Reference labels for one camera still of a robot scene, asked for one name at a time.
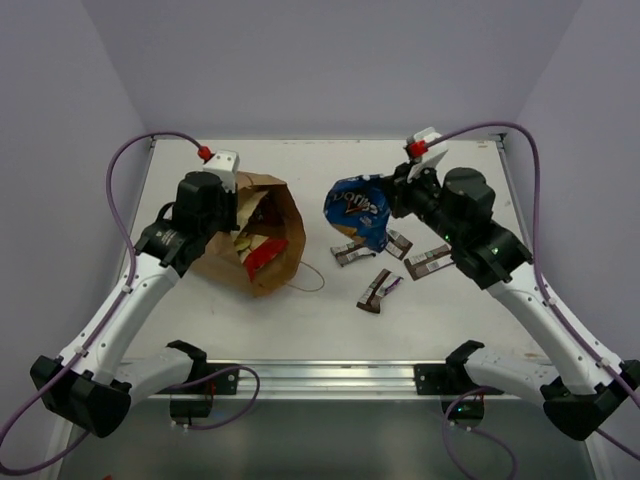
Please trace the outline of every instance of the white wall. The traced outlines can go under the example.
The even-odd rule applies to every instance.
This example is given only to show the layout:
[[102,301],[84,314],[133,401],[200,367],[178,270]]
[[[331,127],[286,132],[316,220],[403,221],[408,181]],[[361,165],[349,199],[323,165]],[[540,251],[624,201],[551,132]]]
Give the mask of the white wall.
[[[518,119],[542,155],[545,271],[624,358],[640,358],[638,18],[637,0],[585,0]],[[530,221],[530,153],[513,140],[507,155]],[[630,401],[605,429],[640,451],[640,414]],[[637,462],[613,449],[611,459],[618,478],[638,478]]]
[[150,127],[406,137],[514,120],[581,0],[83,0]]
[[[34,392],[29,368],[55,356],[104,299],[122,252],[104,194],[107,162],[143,125],[78,1],[0,3],[0,420]],[[146,154],[123,159],[130,217]],[[40,404],[0,452],[43,459],[54,416]]]

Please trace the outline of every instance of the blue chip bag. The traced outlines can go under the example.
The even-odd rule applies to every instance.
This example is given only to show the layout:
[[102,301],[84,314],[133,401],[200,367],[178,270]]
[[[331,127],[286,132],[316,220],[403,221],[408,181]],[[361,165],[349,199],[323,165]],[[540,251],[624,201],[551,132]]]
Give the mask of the blue chip bag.
[[381,175],[339,180],[329,190],[324,215],[334,228],[358,244],[382,252],[387,246],[391,208],[380,188]]

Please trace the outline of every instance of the metal edge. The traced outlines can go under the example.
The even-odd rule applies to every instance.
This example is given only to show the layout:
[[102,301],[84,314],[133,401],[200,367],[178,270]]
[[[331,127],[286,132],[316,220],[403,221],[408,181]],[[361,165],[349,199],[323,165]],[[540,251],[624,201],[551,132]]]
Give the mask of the metal edge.
[[[140,358],[130,357],[122,360],[123,365],[141,360]],[[207,363],[237,363],[248,367],[253,366],[343,366],[343,368],[351,368],[353,366],[368,366],[369,368],[378,367],[398,367],[413,366],[416,363],[433,363],[444,364],[444,360],[239,360],[239,359],[207,359]]]
[[504,148],[504,141],[502,141],[501,143],[502,145],[496,142],[496,146],[498,147],[498,155],[500,156],[500,163],[502,163],[502,170],[504,170],[504,176],[507,180],[507,188],[509,188],[509,194],[511,195],[511,203],[513,204],[513,209],[516,212],[516,220],[518,220],[518,226],[520,227],[522,241],[527,246],[527,248],[531,250],[533,248],[533,244],[531,243],[531,236],[529,235],[529,230],[525,225],[524,215],[522,214],[522,206],[520,205],[520,200],[513,184],[513,176],[511,175],[511,170],[509,169],[509,162],[507,161],[507,152]]
[[[158,143],[158,140],[156,139],[156,137],[152,137],[151,139],[149,139],[149,152],[147,153],[147,167],[144,169],[144,176],[142,178],[142,182],[140,183],[140,187],[138,189],[138,192],[136,193],[135,197],[134,197],[134,201],[136,202],[135,208],[133,210],[133,214],[131,215],[131,218],[129,219],[129,222],[127,223],[126,227],[127,227],[127,232],[129,233],[129,236],[131,236],[131,230],[133,230],[133,224],[136,221],[136,217],[138,216],[138,209],[140,208],[140,202],[142,201],[142,194],[144,193],[144,186],[147,183],[147,177],[149,176],[149,170],[151,169],[151,162],[153,160],[153,154],[155,152],[155,148],[156,148],[156,144]],[[124,269],[126,268],[126,264],[125,264],[125,260],[127,258],[127,249],[123,248],[122,249],[122,253],[120,254],[120,258],[118,260],[118,265],[120,266],[118,268],[118,270],[115,272],[113,279],[111,281],[111,286],[115,286],[116,283],[118,283],[118,279],[120,278],[120,275],[122,275],[122,272],[124,271]]]
[[[260,377],[261,400],[452,400],[457,393],[449,395],[418,395],[415,384],[413,361],[258,361],[228,362],[251,367]],[[443,361],[431,362],[442,366]],[[253,376],[240,371],[235,395],[224,399],[248,399],[255,391]],[[154,395],[153,399],[196,399],[200,395],[166,393]],[[505,395],[502,398],[515,398]]]
[[[65,420],[62,417],[55,417],[55,423],[53,425],[53,430],[51,432],[51,437],[49,439],[49,446],[47,448],[47,453],[45,459],[49,459],[54,455],[58,454],[69,445],[69,440],[71,439],[71,433],[73,432],[74,425]],[[54,463],[48,468],[41,470],[38,474],[38,480],[55,480],[60,475],[60,470],[62,470],[62,464],[65,459],[61,459],[60,461]]]
[[[224,396],[218,397],[225,401],[247,401],[253,395],[253,388],[248,391],[238,391],[237,395],[233,396]],[[145,401],[167,401],[171,399],[171,395],[152,395]],[[357,400],[366,400],[366,401],[379,401],[379,402],[389,402],[389,401],[411,401],[411,402],[451,402],[457,398],[457,396],[451,395],[416,395],[414,393],[408,393],[404,391],[399,392],[327,392],[323,391],[322,396],[319,396],[317,392],[309,391],[296,391],[292,392],[287,390],[286,392],[263,392],[260,390],[260,401],[282,401],[282,400],[290,400],[290,401],[307,401],[307,400],[329,400],[329,401],[357,401]],[[192,395],[192,396],[180,396],[181,400],[200,400],[202,396]],[[485,397],[485,402],[504,402],[504,401],[521,401],[519,398],[511,396],[511,395],[501,395],[501,396],[492,396],[491,399]]]
[[604,438],[592,434],[584,441],[596,480],[614,480],[616,475],[607,455]]

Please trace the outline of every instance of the paper bag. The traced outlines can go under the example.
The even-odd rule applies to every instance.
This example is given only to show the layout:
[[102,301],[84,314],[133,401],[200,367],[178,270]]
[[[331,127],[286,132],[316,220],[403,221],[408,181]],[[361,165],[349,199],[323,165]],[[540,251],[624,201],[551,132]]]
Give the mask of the paper bag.
[[285,238],[288,244],[273,260],[260,268],[251,281],[236,253],[237,232],[218,232],[209,242],[202,257],[191,265],[191,271],[211,280],[231,285],[255,297],[268,295],[288,283],[298,271],[306,235],[302,217],[286,182],[271,175],[238,172],[238,210],[248,201],[255,201],[256,192],[265,192],[282,217],[282,226],[254,225],[245,227],[248,219],[238,218],[243,230],[272,238]]

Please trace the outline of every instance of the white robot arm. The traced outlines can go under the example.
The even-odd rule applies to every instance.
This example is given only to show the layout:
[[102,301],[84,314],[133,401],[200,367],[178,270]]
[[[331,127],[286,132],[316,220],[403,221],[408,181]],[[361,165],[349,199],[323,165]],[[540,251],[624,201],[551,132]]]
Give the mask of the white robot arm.
[[[436,166],[447,152],[444,138],[426,129],[407,139],[406,151],[410,161],[398,166],[383,185],[393,215],[414,214],[447,241],[457,268],[514,315],[552,364],[512,358],[469,341],[447,358],[452,377],[463,391],[489,386],[531,401],[565,434],[584,440],[629,396],[620,378],[630,389],[638,387],[640,362],[623,362],[578,320],[544,277],[536,277],[529,250],[492,220],[495,192],[478,171],[455,168],[440,185]],[[554,308],[563,313],[566,325]]]
[[[235,152],[218,151],[202,171],[187,174],[178,185],[176,201],[161,209],[135,245],[135,278],[128,279],[129,273],[121,276],[91,321],[56,359],[36,360],[31,377],[39,389],[73,361],[42,397],[49,410],[105,437],[139,401],[203,376],[206,354],[180,341],[153,357],[126,366],[121,362],[151,311],[204,253],[213,235],[236,227],[238,165]],[[171,219],[165,219],[170,206]],[[108,322],[85,348],[87,338],[123,294]]]

